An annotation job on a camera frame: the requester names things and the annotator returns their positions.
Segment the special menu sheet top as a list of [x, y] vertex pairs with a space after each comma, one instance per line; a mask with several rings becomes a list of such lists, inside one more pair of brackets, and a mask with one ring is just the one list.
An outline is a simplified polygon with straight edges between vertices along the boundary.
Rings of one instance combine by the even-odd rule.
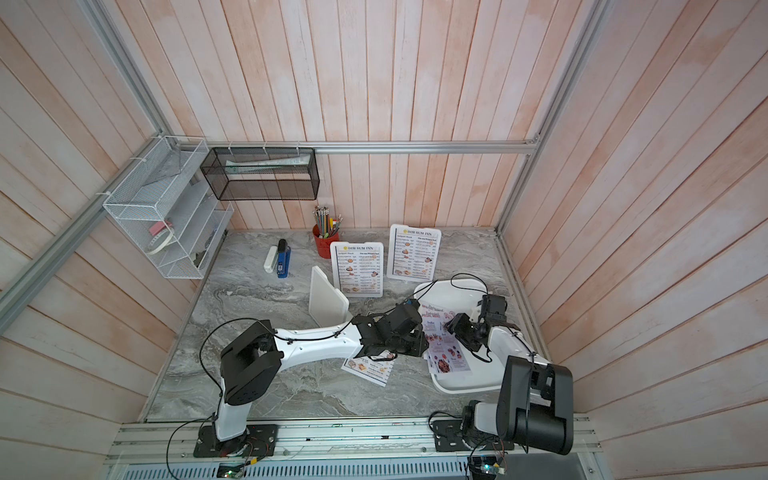
[[470, 370], [462, 345], [448, 331], [454, 311], [424, 303], [420, 306], [424, 336], [428, 342], [426, 359], [429, 371], [436, 376], [452, 375]]

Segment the Dim Sum Inn menu front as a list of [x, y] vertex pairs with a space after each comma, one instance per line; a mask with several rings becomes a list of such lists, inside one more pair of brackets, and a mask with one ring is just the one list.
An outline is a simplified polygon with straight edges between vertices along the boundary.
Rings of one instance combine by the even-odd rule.
[[385, 387], [397, 356], [394, 353], [385, 352], [379, 357], [359, 357], [346, 359], [341, 369], [375, 385]]

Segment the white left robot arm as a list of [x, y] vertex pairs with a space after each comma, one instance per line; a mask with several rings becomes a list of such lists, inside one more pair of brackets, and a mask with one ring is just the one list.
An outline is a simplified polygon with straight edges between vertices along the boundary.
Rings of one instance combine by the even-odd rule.
[[255, 319], [220, 354], [215, 439], [242, 439], [251, 404], [278, 373], [292, 367], [328, 359], [421, 357], [428, 340], [419, 308], [417, 300], [408, 299], [381, 314], [356, 315], [341, 325], [308, 330], [279, 329]]

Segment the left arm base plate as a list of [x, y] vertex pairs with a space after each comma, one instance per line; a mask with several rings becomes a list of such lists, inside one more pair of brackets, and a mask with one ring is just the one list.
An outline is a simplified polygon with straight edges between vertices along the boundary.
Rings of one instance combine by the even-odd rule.
[[248, 424], [245, 432], [230, 440], [219, 440], [214, 426], [203, 426], [193, 451], [194, 458], [258, 458], [272, 456], [277, 439], [276, 424]]

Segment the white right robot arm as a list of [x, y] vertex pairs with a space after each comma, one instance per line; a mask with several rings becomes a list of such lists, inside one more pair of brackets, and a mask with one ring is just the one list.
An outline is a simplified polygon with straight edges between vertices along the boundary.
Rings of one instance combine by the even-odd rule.
[[534, 351], [507, 321], [506, 307], [504, 297], [485, 294], [476, 320], [461, 313], [448, 323], [470, 353], [486, 350], [485, 363], [497, 359], [504, 367], [498, 400], [465, 406], [461, 433], [480, 444], [497, 441], [567, 455], [574, 443], [572, 373]]

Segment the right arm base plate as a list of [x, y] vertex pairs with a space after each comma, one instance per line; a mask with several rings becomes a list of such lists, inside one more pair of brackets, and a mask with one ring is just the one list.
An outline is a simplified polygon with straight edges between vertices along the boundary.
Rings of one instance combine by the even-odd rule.
[[438, 452], [497, 452], [513, 450], [512, 443], [503, 442], [497, 436], [464, 427], [463, 422], [452, 417], [435, 417], [428, 420]]

